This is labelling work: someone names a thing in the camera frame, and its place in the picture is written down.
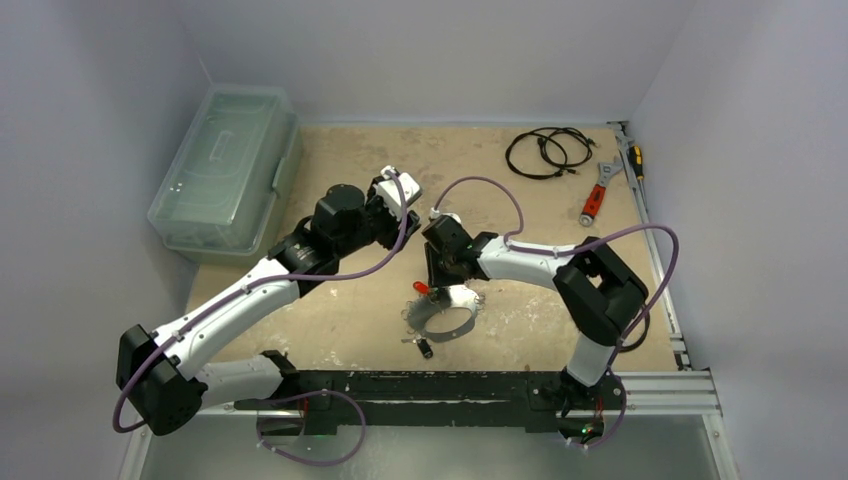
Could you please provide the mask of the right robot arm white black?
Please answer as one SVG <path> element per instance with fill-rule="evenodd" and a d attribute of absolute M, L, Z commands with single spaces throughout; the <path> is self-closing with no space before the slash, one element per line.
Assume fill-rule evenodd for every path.
<path fill-rule="evenodd" d="M 446 215 L 431 221 L 423 237 L 433 287 L 504 280 L 558 293 L 579 336 L 555 393 L 566 409 L 599 396 L 625 331 L 648 297 L 644 282 L 614 250 L 597 237 L 586 238 L 576 253 L 569 247 L 511 246 L 493 232 L 471 237 Z"/>

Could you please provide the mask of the red tagged key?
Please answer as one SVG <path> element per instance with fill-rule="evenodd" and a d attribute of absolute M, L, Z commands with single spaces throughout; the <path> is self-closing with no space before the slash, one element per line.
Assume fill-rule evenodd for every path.
<path fill-rule="evenodd" d="M 431 293 L 431 287 L 421 281 L 415 281 L 413 283 L 413 289 L 421 295 L 429 295 Z"/>

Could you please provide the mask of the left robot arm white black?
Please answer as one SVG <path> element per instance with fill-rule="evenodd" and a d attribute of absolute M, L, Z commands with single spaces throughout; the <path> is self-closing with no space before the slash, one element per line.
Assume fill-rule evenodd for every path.
<path fill-rule="evenodd" d="M 322 283 L 362 278 L 386 265 L 420 227 L 411 207 L 421 194 L 415 180 L 394 171 L 374 178 L 367 191 L 334 185 L 311 215 L 212 300 L 151 332 L 141 325 L 127 329 L 118 343 L 113 430 L 148 426 L 156 435 L 170 434 L 214 396 L 262 398 L 275 409 L 292 405 L 298 382 L 285 373 L 281 354 L 262 354 L 216 380 L 209 377 L 211 359 Z"/>

